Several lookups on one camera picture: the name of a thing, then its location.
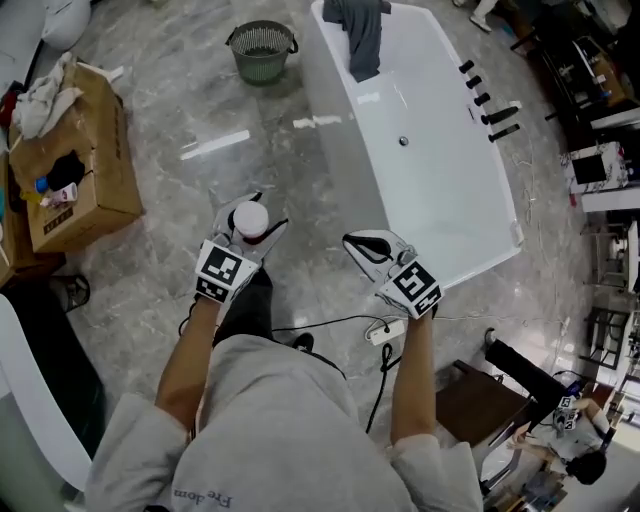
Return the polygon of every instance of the white cloth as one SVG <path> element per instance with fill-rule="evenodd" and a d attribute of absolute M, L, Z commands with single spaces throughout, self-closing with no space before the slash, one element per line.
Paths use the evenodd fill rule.
<path fill-rule="evenodd" d="M 582 414 L 576 423 L 576 428 L 568 430 L 562 437 L 558 437 L 558 433 L 553 426 L 553 413 L 547 416 L 540 425 L 531 432 L 542 445 L 551 448 L 559 457 L 565 461 L 570 461 L 576 457 L 584 455 L 588 451 L 598 450 L 602 445 L 602 438 L 596 432 L 594 425 L 606 434 L 609 430 L 609 422 L 603 411 L 593 417 L 593 422 L 587 418 L 586 414 Z M 551 464 L 553 471 L 566 473 L 562 461 L 556 459 Z"/>
<path fill-rule="evenodd" d="M 213 352 L 196 438 L 135 395 L 118 404 L 86 486 L 89 512 L 482 510 L 467 443 L 399 441 L 388 460 L 358 424 L 342 375 L 255 336 Z"/>
<path fill-rule="evenodd" d="M 45 135 L 82 95 L 82 91 L 75 87 L 60 91 L 64 67 L 70 61 L 71 54 L 63 54 L 47 76 L 36 79 L 26 93 L 18 96 L 12 120 L 23 139 Z"/>

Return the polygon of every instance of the white bathtub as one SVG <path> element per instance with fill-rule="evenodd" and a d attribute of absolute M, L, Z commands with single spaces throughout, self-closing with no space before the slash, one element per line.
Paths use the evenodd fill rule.
<path fill-rule="evenodd" d="M 358 84 L 348 62 L 346 33 L 322 20 L 316 1 L 303 77 L 314 116 L 326 122 L 317 126 L 347 229 L 391 229 L 445 288 L 517 254 L 500 153 L 431 12 L 392 4 L 382 17 L 378 76 Z"/>

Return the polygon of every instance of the green wastebasket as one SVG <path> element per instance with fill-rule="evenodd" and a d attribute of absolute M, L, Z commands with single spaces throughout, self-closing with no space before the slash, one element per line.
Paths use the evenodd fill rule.
<path fill-rule="evenodd" d="M 277 82 L 289 54 L 298 52 L 298 43 L 291 31 L 268 20 L 236 27 L 225 44 L 233 52 L 240 77 L 251 85 Z"/>

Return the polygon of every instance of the gray marble tile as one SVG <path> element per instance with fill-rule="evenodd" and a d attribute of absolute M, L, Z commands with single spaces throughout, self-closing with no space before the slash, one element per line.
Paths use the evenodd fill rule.
<path fill-rule="evenodd" d="M 521 101 L 522 130 L 498 142 L 525 242 L 518 256 L 450 290 L 434 327 L 435 364 L 455 359 L 486 368 L 480 348 L 487 327 L 549 371 L 575 364 L 592 300 L 582 281 L 590 269 L 584 215 L 570 207 L 558 164 L 564 139 L 533 69 L 511 52 L 512 36 L 487 35 L 469 10 L 449 0 L 411 0 L 432 10 L 461 58 L 476 62 L 492 105 Z M 260 190 L 273 219 L 288 232 L 269 255 L 274 327 L 355 314 L 395 312 L 369 294 L 369 282 L 343 251 L 344 227 L 318 134 L 295 129 L 309 117 L 299 56 L 280 83 L 257 88 L 238 76 L 224 43 L 234 27 L 280 21 L 303 41 L 310 0 L 103 0 L 74 51 L 105 68 L 124 66 L 114 83 L 126 108 L 129 141 L 145 215 L 124 230 L 69 256 L 92 298 L 70 318 L 102 378 L 110 407 L 125 390 L 152 397 L 193 293 L 193 266 L 218 204 Z M 248 130 L 250 139 L 185 159 L 208 141 Z M 571 318 L 559 339 L 560 321 Z M 311 329 L 316 350 L 348 377 L 366 423 L 380 384 L 380 348 L 364 340 L 366 319 Z M 279 333 L 291 341 L 296 332 Z M 396 354 L 401 341 L 392 343 Z M 372 431 L 388 439 L 395 373 Z"/>

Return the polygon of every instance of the power strip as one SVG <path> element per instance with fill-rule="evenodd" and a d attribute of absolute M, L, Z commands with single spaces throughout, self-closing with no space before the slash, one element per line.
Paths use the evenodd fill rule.
<path fill-rule="evenodd" d="M 377 329 L 371 331 L 369 333 L 369 341 L 373 345 L 380 345 L 385 341 L 389 341 L 393 338 L 396 338 L 405 332 L 404 322 L 402 320 L 394 320 L 392 322 L 388 322 L 389 332 L 385 332 L 387 328 L 386 325 L 381 325 Z"/>

